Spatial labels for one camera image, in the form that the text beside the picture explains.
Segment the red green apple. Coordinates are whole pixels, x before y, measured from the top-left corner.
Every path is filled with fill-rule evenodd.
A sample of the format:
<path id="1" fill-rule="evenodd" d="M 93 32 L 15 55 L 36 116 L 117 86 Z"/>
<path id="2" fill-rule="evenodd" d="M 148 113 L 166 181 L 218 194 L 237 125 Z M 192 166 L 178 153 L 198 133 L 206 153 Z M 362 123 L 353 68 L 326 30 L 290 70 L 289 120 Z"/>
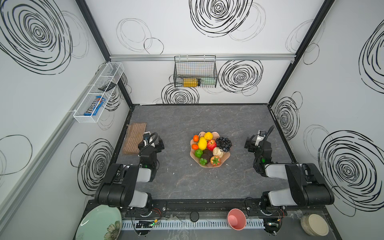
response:
<path id="1" fill-rule="evenodd" d="M 211 165 L 214 166 L 214 167 L 220 166 L 220 165 L 222 164 L 221 159 L 220 159 L 219 156 L 213 156 L 213 157 L 211 157 L 211 159 L 210 159 L 210 163 L 211 163 Z"/>

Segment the dark avocado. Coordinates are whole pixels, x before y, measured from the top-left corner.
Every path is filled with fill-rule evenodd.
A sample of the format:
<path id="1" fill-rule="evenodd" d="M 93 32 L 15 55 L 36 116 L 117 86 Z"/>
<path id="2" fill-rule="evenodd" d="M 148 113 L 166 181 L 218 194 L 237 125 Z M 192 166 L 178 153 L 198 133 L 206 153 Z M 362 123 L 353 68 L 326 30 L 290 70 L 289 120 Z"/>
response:
<path id="1" fill-rule="evenodd" d="M 214 155 L 213 155 L 213 152 L 212 151 L 210 151 L 210 150 L 208 150 L 208 149 L 205 149 L 205 150 L 203 150 L 203 154 L 202 154 L 202 158 L 203 159 L 206 159 L 207 161 L 209 161 L 210 159 L 211 159 L 211 157 L 213 157 Z"/>

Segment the small yellow fruit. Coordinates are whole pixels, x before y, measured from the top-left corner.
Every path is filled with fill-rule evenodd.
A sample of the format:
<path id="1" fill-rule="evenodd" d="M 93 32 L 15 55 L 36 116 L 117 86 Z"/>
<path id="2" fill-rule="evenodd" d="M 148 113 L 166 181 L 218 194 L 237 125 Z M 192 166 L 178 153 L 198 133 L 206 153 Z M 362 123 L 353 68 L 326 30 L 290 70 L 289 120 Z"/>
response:
<path id="1" fill-rule="evenodd" d="M 207 132 L 204 134 L 204 138 L 206 139 L 206 141 L 210 141 L 213 139 L 213 134 L 211 132 Z"/>

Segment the beige pale fruit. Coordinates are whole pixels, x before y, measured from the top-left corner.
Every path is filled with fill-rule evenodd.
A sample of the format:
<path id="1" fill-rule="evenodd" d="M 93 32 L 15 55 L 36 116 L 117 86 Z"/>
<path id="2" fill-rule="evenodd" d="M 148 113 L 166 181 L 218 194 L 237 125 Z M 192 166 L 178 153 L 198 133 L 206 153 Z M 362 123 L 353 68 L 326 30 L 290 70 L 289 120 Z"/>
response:
<path id="1" fill-rule="evenodd" d="M 223 157 L 224 154 L 225 154 L 225 152 L 222 149 L 220 149 L 219 147 L 215 147 L 213 149 L 213 155 L 219 157 L 220 159 Z"/>

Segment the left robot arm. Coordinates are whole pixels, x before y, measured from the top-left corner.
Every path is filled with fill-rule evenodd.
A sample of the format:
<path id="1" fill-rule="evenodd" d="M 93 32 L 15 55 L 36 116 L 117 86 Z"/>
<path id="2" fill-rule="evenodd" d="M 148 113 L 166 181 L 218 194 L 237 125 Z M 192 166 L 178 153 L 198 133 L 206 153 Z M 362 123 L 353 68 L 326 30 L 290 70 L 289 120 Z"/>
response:
<path id="1" fill-rule="evenodd" d="M 142 216 L 153 212 L 150 193 L 136 190 L 137 183 L 150 183 L 155 179 L 160 162 L 157 154 L 165 149 L 158 133 L 145 132 L 138 144 L 138 165 L 111 164 L 95 193 L 100 205 L 119 209 L 138 210 Z"/>

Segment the dark grape bunch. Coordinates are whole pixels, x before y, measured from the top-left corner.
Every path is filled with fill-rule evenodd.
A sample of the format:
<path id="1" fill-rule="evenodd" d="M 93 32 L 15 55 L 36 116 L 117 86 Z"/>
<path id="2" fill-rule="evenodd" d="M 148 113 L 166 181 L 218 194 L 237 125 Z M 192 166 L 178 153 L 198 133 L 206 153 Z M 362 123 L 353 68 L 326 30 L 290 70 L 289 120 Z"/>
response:
<path id="1" fill-rule="evenodd" d="M 217 147 L 223 150 L 224 152 L 229 152 L 232 145 L 232 142 L 229 138 L 219 137 L 216 139 Z"/>

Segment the yellow lemon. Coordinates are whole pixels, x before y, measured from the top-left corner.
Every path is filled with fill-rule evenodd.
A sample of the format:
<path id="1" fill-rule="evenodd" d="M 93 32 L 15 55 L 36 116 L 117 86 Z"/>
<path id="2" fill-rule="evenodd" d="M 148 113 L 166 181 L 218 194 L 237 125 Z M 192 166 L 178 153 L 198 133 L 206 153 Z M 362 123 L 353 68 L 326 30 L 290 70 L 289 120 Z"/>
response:
<path id="1" fill-rule="evenodd" d="M 200 137 L 200 139 L 198 141 L 199 149 L 203 151 L 207 148 L 207 145 L 208 145 L 208 141 L 206 140 L 206 138 Z"/>

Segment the dark brown mangosteen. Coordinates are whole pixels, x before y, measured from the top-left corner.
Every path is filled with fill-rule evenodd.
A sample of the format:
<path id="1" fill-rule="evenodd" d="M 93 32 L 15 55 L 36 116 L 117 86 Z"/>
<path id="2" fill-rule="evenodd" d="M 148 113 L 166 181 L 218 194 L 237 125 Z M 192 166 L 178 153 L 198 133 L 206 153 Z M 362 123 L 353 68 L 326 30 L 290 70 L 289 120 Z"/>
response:
<path id="1" fill-rule="evenodd" d="M 200 157 L 199 163 L 202 166 L 206 166 L 207 164 L 210 163 L 210 159 L 211 157 L 208 154 L 202 154 L 202 156 Z"/>

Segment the green lime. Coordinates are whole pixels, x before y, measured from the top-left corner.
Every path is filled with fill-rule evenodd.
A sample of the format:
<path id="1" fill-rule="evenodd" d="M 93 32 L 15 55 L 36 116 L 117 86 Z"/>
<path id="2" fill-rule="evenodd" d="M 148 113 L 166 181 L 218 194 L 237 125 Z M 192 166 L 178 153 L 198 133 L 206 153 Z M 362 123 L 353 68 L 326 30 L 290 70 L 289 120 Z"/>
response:
<path id="1" fill-rule="evenodd" d="M 195 157 L 196 158 L 200 159 L 203 154 L 204 154 L 203 150 L 201 150 L 201 149 L 195 150 Z"/>

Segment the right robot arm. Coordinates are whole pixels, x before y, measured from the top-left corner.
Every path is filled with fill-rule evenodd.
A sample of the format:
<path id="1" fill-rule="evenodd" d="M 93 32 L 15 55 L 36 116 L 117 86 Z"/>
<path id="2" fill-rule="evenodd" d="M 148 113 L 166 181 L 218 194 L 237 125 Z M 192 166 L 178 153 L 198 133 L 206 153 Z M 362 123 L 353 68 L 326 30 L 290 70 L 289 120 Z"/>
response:
<path id="1" fill-rule="evenodd" d="M 260 209 L 270 216 L 284 207 L 332 205 L 335 196 L 315 164 L 279 164 L 272 161 L 272 145 L 267 136 L 247 138 L 245 149 L 255 156 L 253 168 L 265 177 L 288 181 L 289 187 L 263 192 Z"/>

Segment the red crinkled fruit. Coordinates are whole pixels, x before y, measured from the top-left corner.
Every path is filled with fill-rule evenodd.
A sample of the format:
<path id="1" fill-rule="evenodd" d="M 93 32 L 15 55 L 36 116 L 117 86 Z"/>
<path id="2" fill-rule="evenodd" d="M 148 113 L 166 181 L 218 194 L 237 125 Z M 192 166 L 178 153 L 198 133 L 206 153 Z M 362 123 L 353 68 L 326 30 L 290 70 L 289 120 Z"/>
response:
<path id="1" fill-rule="evenodd" d="M 214 139 L 211 139 L 211 140 L 207 141 L 207 149 L 209 151 L 213 151 L 214 148 L 216 148 L 216 147 L 217 147 L 217 143 L 216 143 L 216 141 Z"/>

